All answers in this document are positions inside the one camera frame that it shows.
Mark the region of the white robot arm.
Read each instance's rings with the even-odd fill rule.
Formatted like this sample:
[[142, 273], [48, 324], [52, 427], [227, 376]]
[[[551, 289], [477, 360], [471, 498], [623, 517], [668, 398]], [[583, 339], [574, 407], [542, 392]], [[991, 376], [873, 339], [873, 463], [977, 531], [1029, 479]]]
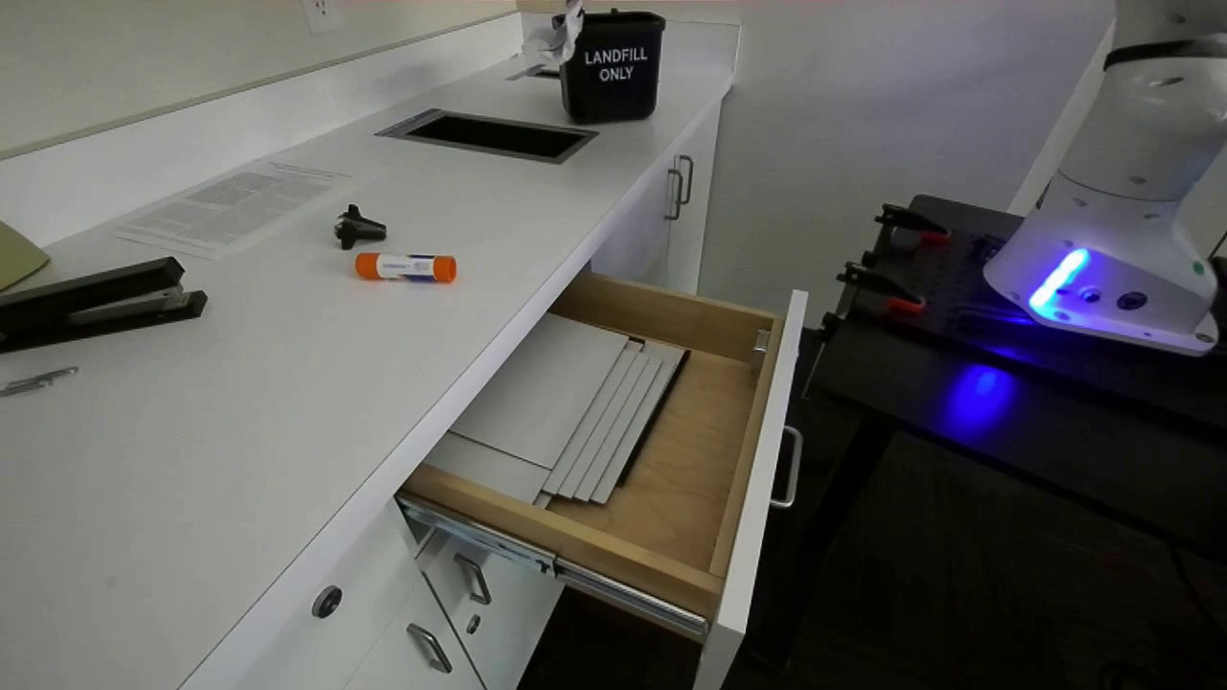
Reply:
[[1116, 0], [1102, 89], [985, 284], [1033, 320], [1180, 355], [1221, 279], [1178, 210], [1227, 144], [1227, 0]]

